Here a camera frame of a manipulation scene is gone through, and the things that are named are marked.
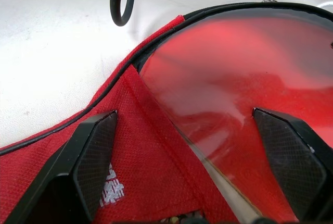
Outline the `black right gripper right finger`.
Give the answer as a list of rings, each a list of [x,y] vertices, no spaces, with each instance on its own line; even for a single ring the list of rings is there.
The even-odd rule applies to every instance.
[[[332,221],[332,147],[302,119],[255,108],[270,168],[300,221]]]

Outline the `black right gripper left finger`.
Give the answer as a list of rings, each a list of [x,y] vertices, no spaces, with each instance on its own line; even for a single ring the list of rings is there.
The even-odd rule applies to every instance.
[[[39,171],[5,223],[91,223],[109,173],[117,111],[82,121]]]

